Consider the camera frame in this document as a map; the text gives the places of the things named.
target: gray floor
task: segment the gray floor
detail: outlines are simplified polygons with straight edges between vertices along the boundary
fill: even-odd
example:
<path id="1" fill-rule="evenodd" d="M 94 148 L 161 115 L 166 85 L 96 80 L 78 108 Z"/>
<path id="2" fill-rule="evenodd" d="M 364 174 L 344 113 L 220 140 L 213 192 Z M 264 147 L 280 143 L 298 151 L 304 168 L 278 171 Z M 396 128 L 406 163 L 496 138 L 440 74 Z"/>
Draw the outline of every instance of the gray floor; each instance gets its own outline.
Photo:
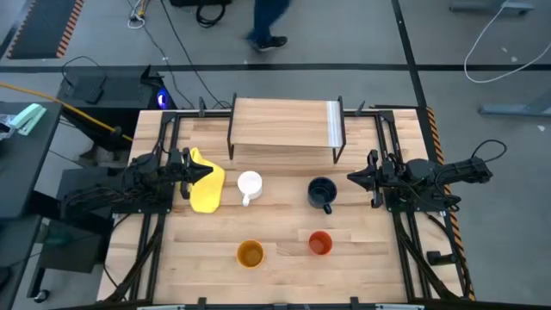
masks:
<path id="1" fill-rule="evenodd" d="M 472 64 L 514 64 L 534 58 L 548 44 L 543 34 L 551 26 L 551 1 L 531 1 L 536 10 L 522 18 L 500 18 L 473 54 Z M 402 0 L 412 50 L 418 64 L 462 64 L 487 15 L 453 14 L 444 0 Z M 17 18 L 22 0 L 0 3 L 0 36 Z M 68 59 L 90 56 L 101 65 L 162 65 L 158 50 L 143 30 L 127 28 L 129 6 L 125 0 L 94 0 L 84 5 L 77 29 L 63 59 L 9 60 L 1 66 L 62 65 Z M 252 53 L 241 38 L 251 25 L 251 0 L 228 7 L 218 27 L 199 28 L 189 9 L 169 11 L 178 33 L 196 64 L 243 63 L 372 63 L 406 62 L 392 5 L 382 0 L 295 0 L 274 32 L 288 34 L 287 48 L 264 55 Z M 147 11 L 147 27 L 173 65 L 186 65 L 162 7 L 154 1 Z M 551 53 L 541 63 L 551 63 Z M 89 65 L 83 60 L 78 65 Z M 475 72 L 489 78 L 503 72 Z M 197 102 L 198 96 L 214 104 L 193 72 L 177 72 L 179 89 Z M 243 96 L 326 99 L 344 97 L 347 108 L 368 104 L 416 105 L 407 71 L 235 71 L 201 74 L 220 100 L 233 92 Z M 457 184 L 453 191 L 463 198 L 459 213 L 463 243 L 477 297 L 482 301 L 508 301 L 551 305 L 548 294 L 551 270 L 551 224 L 547 186 L 551 175 L 548 155 L 551 122 L 546 119 L 481 117 L 477 108 L 486 102 L 527 102 L 548 90 L 551 72 L 521 72 L 494 84 L 472 84 L 462 72 L 421 72 L 429 106 L 436 112 L 447 161 L 470 156 L 484 139 L 500 139 L 509 152 L 490 163 L 495 177 L 486 185 Z M 0 80 L 55 95 L 58 73 L 3 73 Z M 173 90 L 171 81 L 167 81 Z M 184 107 L 175 95 L 178 106 Z M 35 101 L 0 89 L 0 100 Z M 59 126 L 52 150 L 71 159 L 90 147 L 73 128 Z M 497 148 L 488 147 L 482 156 Z M 49 153 L 37 189 L 55 195 L 59 171 L 75 165 Z M 67 272 L 46 274 L 51 299 L 35 305 L 24 298 L 29 273 L 15 308 L 48 309 L 90 303 L 101 275 Z"/>

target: floor mat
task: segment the floor mat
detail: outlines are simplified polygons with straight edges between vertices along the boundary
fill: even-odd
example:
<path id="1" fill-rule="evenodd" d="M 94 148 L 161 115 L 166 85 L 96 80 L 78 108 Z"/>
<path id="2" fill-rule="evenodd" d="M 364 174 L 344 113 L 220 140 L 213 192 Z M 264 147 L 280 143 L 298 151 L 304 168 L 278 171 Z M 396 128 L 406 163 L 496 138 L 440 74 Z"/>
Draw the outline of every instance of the floor mat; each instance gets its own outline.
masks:
<path id="1" fill-rule="evenodd" d="M 84 0 L 34 0 L 8 50 L 9 59 L 65 55 Z"/>

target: black mug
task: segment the black mug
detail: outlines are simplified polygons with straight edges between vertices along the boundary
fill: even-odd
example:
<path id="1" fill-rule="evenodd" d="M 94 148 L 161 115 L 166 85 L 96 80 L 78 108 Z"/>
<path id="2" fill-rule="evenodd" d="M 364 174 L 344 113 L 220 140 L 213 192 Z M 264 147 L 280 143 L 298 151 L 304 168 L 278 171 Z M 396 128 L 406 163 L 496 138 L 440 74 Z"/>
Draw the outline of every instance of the black mug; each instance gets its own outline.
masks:
<path id="1" fill-rule="evenodd" d="M 337 198 L 337 185 L 327 177 L 316 177 L 308 185 L 308 202 L 314 208 L 323 208 L 331 214 L 331 203 Z"/>

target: person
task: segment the person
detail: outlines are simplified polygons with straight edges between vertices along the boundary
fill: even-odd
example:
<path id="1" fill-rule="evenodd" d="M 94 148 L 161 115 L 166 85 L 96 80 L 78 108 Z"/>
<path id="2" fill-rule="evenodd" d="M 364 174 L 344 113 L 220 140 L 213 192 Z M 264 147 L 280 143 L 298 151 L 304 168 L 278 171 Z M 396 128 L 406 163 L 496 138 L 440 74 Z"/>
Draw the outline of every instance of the person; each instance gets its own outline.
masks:
<path id="1" fill-rule="evenodd" d="M 285 13 L 290 3 L 291 0 L 255 1 L 254 27 L 247 35 L 247 40 L 255 50 L 265 52 L 287 44 L 286 36 L 274 36 L 269 28 Z"/>

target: wooden board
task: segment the wooden board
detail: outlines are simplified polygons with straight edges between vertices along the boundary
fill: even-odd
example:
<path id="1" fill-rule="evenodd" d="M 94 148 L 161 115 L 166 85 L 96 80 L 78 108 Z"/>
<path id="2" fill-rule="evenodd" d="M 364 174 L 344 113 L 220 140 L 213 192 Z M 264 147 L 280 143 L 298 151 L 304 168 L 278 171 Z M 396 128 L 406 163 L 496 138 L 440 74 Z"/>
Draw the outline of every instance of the wooden board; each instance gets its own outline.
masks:
<path id="1" fill-rule="evenodd" d="M 327 114 L 327 101 L 238 98 L 231 140 L 234 145 L 329 147 Z"/>
<path id="2" fill-rule="evenodd" d="M 415 111 L 394 114 L 405 160 L 426 158 Z M 132 157 L 152 149 L 160 117 L 161 112 L 141 112 Z M 199 297 L 207 297 L 208 303 L 216 304 L 348 303 L 351 296 L 360 302 L 406 301 L 391 216 L 384 206 L 372 209 L 371 194 L 345 177 L 365 168 L 368 151 L 378 148 L 375 122 L 345 121 L 348 144 L 339 163 L 333 164 L 331 149 L 280 146 L 236 147 L 230 161 L 228 119 L 183 119 L 178 147 L 198 147 L 204 158 L 226 170 L 226 183 L 214 214 L 194 213 L 175 193 L 174 212 L 164 231 L 155 302 L 195 304 Z M 247 170 L 263 176 L 263 194 L 245 208 L 237 178 Z M 306 201 L 306 186 L 318 176 L 337 185 L 329 216 Z M 417 217 L 423 250 L 449 253 L 449 242 L 439 228 L 423 214 Z M 133 215 L 113 234 L 106 265 L 117 282 L 135 259 L 140 225 L 141 216 Z M 333 237 L 333 251 L 327 256 L 314 256 L 307 248 L 307 239 L 316 230 Z M 267 254 L 254 270 L 242 268 L 235 258 L 239 243 L 247 239 L 260 241 Z M 417 268 L 411 259 L 410 264 L 420 296 Z M 461 293 L 454 265 L 434 270 L 452 291 Z M 105 276 L 98 299 L 113 289 Z"/>

